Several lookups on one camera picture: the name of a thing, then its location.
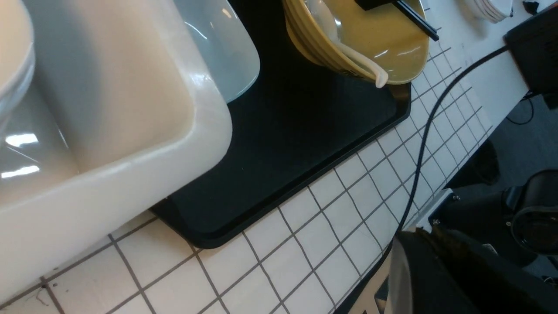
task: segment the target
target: white tile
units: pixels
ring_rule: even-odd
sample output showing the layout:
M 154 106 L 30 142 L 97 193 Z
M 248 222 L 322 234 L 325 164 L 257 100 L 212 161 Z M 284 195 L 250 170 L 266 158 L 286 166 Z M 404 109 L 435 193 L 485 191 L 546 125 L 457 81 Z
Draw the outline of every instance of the white tile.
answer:
M 370 172 L 372 181 L 376 183 L 382 198 L 388 197 L 401 184 L 387 160 L 380 163 Z
M 407 152 L 405 146 L 401 146 L 393 152 L 393 154 L 389 157 L 389 160 L 403 181 L 407 180 L 407 178 L 416 169 L 415 162 L 413 161 L 413 158 L 411 158 L 411 155 Z
M 331 222 L 333 231 L 340 241 L 343 241 L 362 222 L 353 201 L 347 193 L 341 195 L 326 208 L 324 214 Z
M 357 270 L 342 248 L 337 248 L 316 270 L 316 274 L 336 304 L 358 279 Z
M 318 215 L 296 234 L 312 267 L 316 267 L 339 243 L 323 215 Z
M 475 111 L 482 107 L 482 103 L 474 90 L 471 89 L 468 91 L 466 96 Z
M 459 68 L 462 67 L 461 62 L 452 50 L 446 51 L 444 55 L 446 56 L 446 59 L 448 60 L 448 63 L 450 64 L 453 71 L 457 71 Z
M 431 57 L 437 56 L 442 53 L 442 48 L 437 41 L 430 39 L 429 50 L 428 53 Z
M 463 146 L 465 146 L 465 150 L 467 151 L 467 153 L 471 152 L 471 150 L 477 144 L 477 140 L 473 136 L 473 133 L 471 133 L 469 127 L 468 126 L 462 127 L 459 131 L 457 131 L 457 135 L 459 136 L 459 139 L 463 143 Z
M 460 162 L 467 156 L 467 152 L 465 151 L 465 147 L 459 140 L 459 137 L 456 135 L 452 136 L 448 142 L 446 143 L 448 149 L 450 150 L 451 154 L 455 158 L 457 162 Z
M 203 250 L 199 256 L 219 293 L 223 293 L 256 264 L 256 257 L 242 235 L 220 248 Z
M 442 113 L 434 118 L 434 125 L 436 126 L 438 134 L 444 141 L 447 141 L 455 132 L 445 113 Z
M 136 217 L 132 218 L 132 220 L 126 222 L 120 228 L 114 230 L 110 234 L 115 238 L 118 239 L 119 237 L 127 234 L 128 232 L 134 230 L 135 228 L 143 225 L 147 221 L 155 218 L 155 215 L 151 213 L 151 211 L 146 210 L 141 214 L 137 215 Z
M 399 134 L 401 140 L 403 141 L 406 141 L 409 137 L 411 137 L 411 135 L 415 134 L 417 131 L 417 128 L 415 127 L 415 124 L 413 123 L 411 117 L 408 117 L 405 120 L 403 120 L 395 127 L 395 129 L 397 130 L 397 133 Z
M 188 242 L 161 220 L 156 220 L 119 241 L 118 246 L 142 287 L 193 253 Z
M 321 178 L 310 184 L 310 190 L 316 197 L 318 204 L 324 208 L 345 190 L 335 171 L 324 174 Z
M 227 312 L 225 312 L 225 309 L 223 309 L 221 303 L 217 301 L 213 303 L 213 305 L 205 310 L 202 314 L 227 314 Z
M 368 170 L 374 168 L 386 157 L 377 141 L 370 143 L 366 148 L 359 151 L 358 154 Z
M 403 142 L 397 134 L 397 131 L 395 129 L 391 129 L 378 139 L 378 143 L 380 143 L 384 153 L 390 154 Z
M 492 122 L 488 118 L 488 115 L 484 109 L 481 109 L 477 112 L 477 117 L 479 118 L 480 124 L 485 130 L 490 129 L 490 127 L 492 126 Z
M 429 159 L 427 162 L 424 163 L 421 169 L 422 175 L 430 185 L 430 187 L 434 190 L 438 189 L 442 182 L 444 182 L 444 173 L 436 164 L 434 158 Z
M 451 175 L 451 172 L 457 167 L 457 163 L 446 145 L 442 146 L 440 150 L 434 154 L 434 159 L 438 162 L 438 165 L 442 169 L 446 178 L 448 178 Z
M 382 204 L 378 210 L 366 220 L 366 224 L 376 239 L 378 239 L 383 249 L 386 248 L 391 238 L 393 238 L 398 225 L 397 220 L 395 220 L 395 217 L 389 212 L 385 204 Z
M 368 175 L 357 182 L 349 190 L 349 194 L 353 198 L 357 210 L 364 218 L 368 217 L 382 203 L 382 198 Z
M 440 72 L 438 72 L 438 69 L 433 61 L 427 62 L 422 72 L 426 76 L 430 86 L 434 86 L 442 80 L 442 76 L 440 75 Z
M 421 129 L 426 124 L 426 121 L 428 120 L 428 112 L 426 112 L 426 109 L 424 109 L 424 106 L 422 105 L 420 99 L 413 101 L 413 103 L 411 104 L 410 115 L 411 119 L 413 119 L 413 122 L 415 123 L 415 126 L 419 129 Z
M 428 115 L 430 115 L 430 112 L 434 108 L 434 105 L 436 104 L 437 100 L 438 98 L 436 97 L 436 94 L 432 90 L 426 92 L 424 95 L 420 97 L 420 101 L 422 102 L 422 105 L 424 106 L 424 109 L 426 109 Z
M 469 79 L 467 77 L 462 78 L 459 81 L 459 83 L 461 83 L 461 87 L 463 87 L 463 89 L 465 89 L 465 90 L 473 87 L 473 85 L 471 84 L 471 81 L 469 81 Z
M 426 80 L 426 76 L 424 76 L 424 73 L 419 74 L 413 80 L 412 85 L 415 87 L 418 96 L 422 95 L 425 91 L 428 91 L 430 89 L 430 84 L 428 84 L 428 81 Z
M 73 265 L 74 263 L 77 263 L 79 260 L 86 258 L 88 255 L 94 253 L 97 250 L 100 250 L 102 247 L 106 246 L 109 243 L 110 243 L 109 237 L 104 236 L 102 239 L 97 241 L 97 243 L 88 247 L 87 249 L 82 251 L 80 254 L 74 256 L 73 258 L 71 258 L 68 261 L 66 261 L 65 263 L 63 263 L 62 265 L 60 265 L 60 266 L 54 268 L 52 271 L 46 273 L 45 278 L 52 277 L 53 275 L 61 272 L 62 270 L 68 268 L 69 266 Z
M 411 180 L 407 181 L 407 183 L 405 183 L 405 188 L 407 188 L 408 193 L 411 193 L 413 183 L 414 183 L 414 178 L 412 178 Z M 414 200 L 415 204 L 422 208 L 426 204 L 426 202 L 432 197 L 432 195 L 433 195 L 432 190 L 430 189 L 430 187 L 426 183 L 426 180 L 424 180 L 424 177 L 421 174 L 418 177 L 417 191 L 415 193 L 415 200 Z
M 450 120 L 451 126 L 454 130 L 459 129 L 463 124 L 465 124 L 465 119 L 463 119 L 463 115 L 461 115 L 461 112 L 457 108 L 456 104 L 453 104 L 446 109 L 446 116 Z
M 324 314 L 333 304 L 325 293 L 316 275 L 311 275 L 300 287 L 285 300 L 291 314 Z
M 387 207 L 391 210 L 392 214 L 395 215 L 397 222 L 401 222 L 401 217 L 405 213 L 405 208 L 409 202 L 409 194 L 405 190 L 405 187 L 400 187 L 395 191 L 395 193 L 386 200 Z
M 290 235 L 291 232 L 277 209 L 246 230 L 246 236 L 260 259 L 271 253 Z
M 335 168 L 346 188 L 350 187 L 366 173 L 366 168 L 360 162 L 357 154 L 347 158 L 347 160 Z
M 471 107 L 471 104 L 467 100 L 467 97 L 459 98 L 456 103 L 459 111 L 461 111 L 461 114 L 466 120 L 471 118 L 471 116 L 475 114 L 475 111 Z
M 157 314 L 195 314 L 217 297 L 195 258 L 145 291 Z
M 227 292 L 222 300 L 230 314 L 270 313 L 279 304 L 279 299 L 260 267 Z
M 419 159 L 419 151 L 420 151 L 420 145 L 421 144 L 422 144 L 422 137 L 418 133 L 413 135 L 413 137 L 411 137 L 405 143 L 405 147 L 407 147 L 407 151 L 409 152 L 409 154 L 411 154 L 411 158 L 413 158 L 413 161 L 415 162 L 415 164 L 418 162 L 418 159 Z M 424 155 L 423 155 L 423 162 L 428 157 L 430 157 L 430 151 L 428 151 L 428 148 L 425 147 Z
M 46 289 L 39 288 L 0 310 L 2 314 L 58 314 Z
M 114 314 L 151 314 L 151 311 L 140 294 L 116 310 Z
M 453 70 L 451 69 L 451 66 L 448 63 L 448 60 L 443 55 L 440 55 L 437 58 L 435 58 L 434 63 L 436 64 L 436 67 L 438 68 L 438 71 L 440 71 L 440 74 L 442 75 L 443 78 L 447 78 L 453 73 Z
M 103 314 L 138 291 L 111 246 L 49 283 L 66 314 Z
M 480 141 L 484 135 L 484 128 L 480 124 L 479 118 L 477 116 L 472 117 L 469 122 L 467 122 L 471 132 L 473 132 L 473 136 L 477 141 Z
M 273 312 L 273 314 L 287 314 L 287 311 L 285 311 L 285 309 L 282 306 L 279 306 L 279 308 L 276 309 L 275 312 Z
M 382 249 L 364 224 L 345 240 L 343 247 L 361 274 L 364 274 L 382 253 Z
M 293 231 L 298 230 L 320 211 L 318 204 L 316 204 L 314 197 L 307 188 L 298 192 L 280 207 L 288 225 Z
M 282 299 L 312 271 L 294 238 L 273 252 L 262 265 Z
M 434 126 L 430 127 L 428 130 L 428 136 L 426 137 L 426 147 L 428 150 L 434 152 L 444 144 L 444 140 L 438 133 L 438 130 Z

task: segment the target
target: yellow bowl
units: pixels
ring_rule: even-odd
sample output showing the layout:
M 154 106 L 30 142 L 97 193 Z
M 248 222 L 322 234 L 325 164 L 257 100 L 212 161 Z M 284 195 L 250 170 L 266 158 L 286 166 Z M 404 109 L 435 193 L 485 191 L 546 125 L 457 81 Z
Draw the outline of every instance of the yellow bowl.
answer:
M 373 73 L 364 70 L 350 60 L 325 36 L 309 15 L 310 11 L 306 9 L 306 6 L 302 8 L 292 0 L 283 0 L 283 7 L 287 16 L 291 17 L 291 21 L 287 20 L 287 22 L 290 22 L 291 30 L 297 33 L 301 42 L 306 44 L 306 53 L 310 53 L 315 59 L 320 60 L 321 63 L 333 71 L 371 82 L 376 81 L 376 76 Z
M 392 4 L 364 11 L 353 0 L 324 2 L 341 23 L 341 41 L 386 70 L 388 84 L 405 84 L 421 73 L 428 59 L 429 38 Z M 407 3 L 425 17 L 420 0 Z M 328 60 L 325 65 L 338 72 L 375 80 L 374 74 L 350 60 L 327 38 L 304 0 L 283 0 L 283 5 L 291 12 L 291 26 L 301 33 L 299 39 L 313 47 L 310 50 L 314 57 L 321 55 Z

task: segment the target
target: white plate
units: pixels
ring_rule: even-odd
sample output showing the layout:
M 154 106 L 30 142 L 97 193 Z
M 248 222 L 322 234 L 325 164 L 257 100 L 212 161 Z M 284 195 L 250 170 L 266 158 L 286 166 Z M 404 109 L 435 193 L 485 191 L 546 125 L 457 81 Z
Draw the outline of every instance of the white plate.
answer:
M 256 81 L 259 56 L 227 0 L 174 0 L 227 102 Z

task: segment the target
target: round black object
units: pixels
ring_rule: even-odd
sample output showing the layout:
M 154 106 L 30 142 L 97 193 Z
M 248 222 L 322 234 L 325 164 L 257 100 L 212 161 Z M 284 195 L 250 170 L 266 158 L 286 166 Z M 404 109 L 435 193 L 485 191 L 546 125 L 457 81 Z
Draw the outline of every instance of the round black object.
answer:
M 542 255 L 558 254 L 558 207 L 527 207 L 512 222 L 512 235 L 525 249 Z

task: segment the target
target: white bowl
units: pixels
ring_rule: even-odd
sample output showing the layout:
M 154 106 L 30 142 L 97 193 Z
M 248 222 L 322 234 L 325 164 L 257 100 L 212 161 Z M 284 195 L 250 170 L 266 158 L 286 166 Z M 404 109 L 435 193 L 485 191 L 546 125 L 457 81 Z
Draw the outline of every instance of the white bowl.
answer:
M 33 25 L 21 0 L 0 1 L 0 134 L 31 84 Z
M 215 84 L 227 102 L 256 81 L 259 56 L 227 0 L 174 0 Z

